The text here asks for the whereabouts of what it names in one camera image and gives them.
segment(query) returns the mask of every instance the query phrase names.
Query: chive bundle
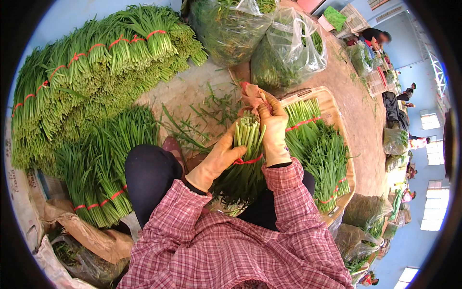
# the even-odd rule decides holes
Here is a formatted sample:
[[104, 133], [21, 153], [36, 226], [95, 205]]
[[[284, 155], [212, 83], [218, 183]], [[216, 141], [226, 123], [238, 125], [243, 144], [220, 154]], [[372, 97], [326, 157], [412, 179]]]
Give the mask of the chive bundle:
[[335, 207], [335, 199], [350, 192], [347, 175], [348, 147], [343, 136], [320, 118], [317, 98], [298, 101], [284, 108], [289, 116], [287, 127], [299, 125], [286, 132], [286, 145], [304, 169], [315, 179], [313, 198], [321, 213]]
[[317, 30], [316, 23], [304, 13], [293, 7], [279, 9], [252, 55], [252, 83], [276, 94], [324, 70], [327, 52]]
[[[233, 147], [246, 146], [247, 152], [242, 157], [244, 162], [256, 160], [263, 153], [261, 142], [266, 125], [261, 128], [255, 115], [244, 112], [239, 124], [236, 124]], [[229, 166], [215, 181], [213, 195], [222, 196], [224, 205], [253, 203], [266, 188], [266, 181], [261, 171], [264, 159], [261, 157], [253, 163]]]
[[159, 81], [207, 61], [194, 31], [168, 7], [129, 6], [43, 49], [19, 71], [12, 116], [15, 167], [58, 176], [54, 151], [115, 117]]
[[196, 0], [189, 19], [213, 61], [231, 67], [250, 60], [271, 25], [277, 0]]
[[159, 122], [149, 107], [135, 106], [91, 128], [84, 141], [65, 142], [55, 152], [76, 214], [109, 228], [133, 209], [125, 181], [125, 160], [140, 144], [157, 145]]

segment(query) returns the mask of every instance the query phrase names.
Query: person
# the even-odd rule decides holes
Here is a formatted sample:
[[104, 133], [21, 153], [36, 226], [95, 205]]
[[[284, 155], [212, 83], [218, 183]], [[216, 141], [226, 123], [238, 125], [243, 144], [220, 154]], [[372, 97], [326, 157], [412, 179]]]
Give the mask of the person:
[[372, 47], [375, 51], [383, 50], [384, 43], [391, 42], [391, 35], [386, 31], [375, 28], [368, 28], [360, 33], [359, 38], [354, 38], [347, 42], [348, 46], [354, 45], [358, 40], [364, 41], [367, 46]]
[[402, 94], [398, 95], [396, 99], [408, 101], [411, 99], [413, 93], [414, 93], [414, 89], [408, 88], [406, 89], [406, 91], [403, 91]]
[[425, 148], [431, 140], [429, 137], [417, 137], [409, 134], [409, 149]]
[[416, 174], [417, 174], [417, 170], [411, 167], [411, 163], [407, 163], [406, 178], [407, 179], [415, 178]]
[[374, 272], [369, 271], [366, 276], [364, 276], [360, 281], [359, 284], [367, 287], [367, 286], [375, 286], [378, 284], [378, 279], [375, 278]]
[[214, 179], [241, 157], [235, 125], [190, 172], [173, 138], [163, 148], [139, 145], [125, 162], [142, 230], [118, 288], [348, 288], [351, 276], [311, 193], [314, 178], [290, 157], [288, 116], [273, 96], [258, 107], [268, 189], [238, 217], [204, 206]]
[[401, 200], [401, 203], [407, 203], [407, 202], [410, 202], [412, 200], [415, 199], [415, 197], [417, 196], [417, 192], [414, 191], [411, 193], [411, 191], [409, 190], [409, 188], [406, 188], [404, 190], [404, 194], [403, 194], [403, 198]]

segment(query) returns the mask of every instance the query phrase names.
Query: clear plastic bag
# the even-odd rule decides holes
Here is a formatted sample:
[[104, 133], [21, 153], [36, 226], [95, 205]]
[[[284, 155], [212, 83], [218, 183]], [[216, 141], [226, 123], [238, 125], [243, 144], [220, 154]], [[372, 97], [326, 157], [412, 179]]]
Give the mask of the clear plastic bag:
[[342, 223], [342, 218], [343, 218], [343, 213], [345, 211], [342, 211], [340, 213], [340, 215], [332, 222], [332, 224], [330, 224], [329, 226], [329, 232], [332, 234], [332, 238], [336, 238], [337, 237], [337, 230], [338, 228], [340, 227], [340, 224]]
[[392, 209], [390, 202], [382, 197], [354, 194], [345, 208], [342, 222], [368, 230]]
[[370, 48], [361, 41], [346, 48], [348, 57], [350, 57], [351, 63], [359, 77], [365, 77], [374, 70], [372, 62], [374, 56], [372, 50], [369, 50]]
[[402, 155], [407, 153], [409, 133], [403, 129], [383, 129], [383, 152]]
[[389, 155], [385, 161], [385, 169], [387, 172], [392, 172], [401, 167], [405, 159], [405, 155]]
[[259, 6], [258, 2], [194, 0], [190, 3], [189, 22], [217, 65], [231, 67], [250, 60], [279, 7], [279, 0], [274, 0], [273, 5]]
[[70, 235], [60, 235], [51, 241], [53, 250], [69, 273], [98, 288], [106, 288], [119, 277], [130, 258], [112, 264], [84, 246]]
[[380, 241], [371, 234], [347, 224], [339, 226], [335, 244], [340, 256], [348, 262], [367, 257], [380, 248]]
[[252, 55], [252, 83], [278, 94], [305, 82], [327, 66], [322, 29], [293, 7], [280, 8]]

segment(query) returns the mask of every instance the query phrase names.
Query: woman's left hand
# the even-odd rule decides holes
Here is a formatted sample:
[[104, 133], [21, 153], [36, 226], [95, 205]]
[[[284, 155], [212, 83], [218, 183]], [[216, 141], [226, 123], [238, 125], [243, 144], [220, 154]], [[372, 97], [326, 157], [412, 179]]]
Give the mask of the woman's left hand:
[[236, 123], [233, 123], [225, 135], [215, 144], [208, 156], [186, 175], [186, 180], [195, 188], [204, 192], [208, 191], [213, 180], [247, 152], [246, 146], [231, 149]]

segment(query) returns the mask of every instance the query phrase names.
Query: yellow rubber glove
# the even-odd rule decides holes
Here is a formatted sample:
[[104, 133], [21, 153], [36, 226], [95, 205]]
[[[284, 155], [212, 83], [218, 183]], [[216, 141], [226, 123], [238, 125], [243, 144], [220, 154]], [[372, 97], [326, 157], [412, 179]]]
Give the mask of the yellow rubber glove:
[[264, 92], [264, 97], [273, 107], [273, 115], [271, 115], [264, 104], [258, 106], [260, 128], [266, 125], [262, 141], [265, 150], [266, 166], [270, 167], [277, 164], [290, 163], [292, 160], [289, 152], [286, 150], [285, 141], [286, 125], [289, 117], [273, 95]]
[[227, 169], [235, 160], [247, 152], [246, 146], [231, 149], [236, 123], [228, 129], [226, 134], [215, 144], [208, 156], [189, 174], [186, 180], [201, 191], [208, 191], [214, 179]]

